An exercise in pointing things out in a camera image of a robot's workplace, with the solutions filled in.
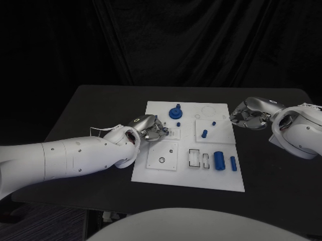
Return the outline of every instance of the blue cylinder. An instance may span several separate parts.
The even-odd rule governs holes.
[[[224,154],[223,152],[214,152],[214,163],[216,163],[216,169],[219,171],[224,170]]]
[[[236,158],[230,157],[230,160],[232,160],[232,170],[236,172],[237,171]]]
[[[201,135],[203,138],[207,137],[207,133],[209,133],[209,131],[207,131],[207,130],[203,130],[203,135]]]
[[[178,119],[183,116],[181,105],[177,104],[177,107],[170,110],[170,117]]]

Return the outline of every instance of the floor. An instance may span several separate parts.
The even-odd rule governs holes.
[[[16,224],[0,223],[0,241],[82,241],[83,209],[24,204],[13,215],[23,220]]]

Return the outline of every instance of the black table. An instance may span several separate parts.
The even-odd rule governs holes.
[[[88,136],[89,127],[127,125],[144,114],[148,100],[227,103],[232,112],[249,96],[286,106],[311,103],[299,89],[81,86],[46,141]],[[292,156],[269,143],[271,134],[271,128],[252,131],[235,126],[245,193],[131,182],[131,165],[34,184],[14,192],[13,200],[122,213],[201,208],[322,235],[322,157]]]

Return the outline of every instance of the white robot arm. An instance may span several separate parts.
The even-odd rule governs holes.
[[[141,139],[168,135],[155,115],[118,125],[104,138],[89,136],[20,146],[0,146],[0,200],[34,183],[91,174],[115,165],[128,167],[140,152]]]
[[[249,97],[235,109],[230,120],[235,125],[253,130],[265,129],[272,122],[269,141],[295,156],[312,159],[318,154],[322,156],[321,108],[307,103],[286,108],[273,100]]]

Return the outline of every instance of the black backdrop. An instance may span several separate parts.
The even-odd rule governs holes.
[[[81,84],[296,87],[322,104],[322,0],[0,1],[0,144]]]

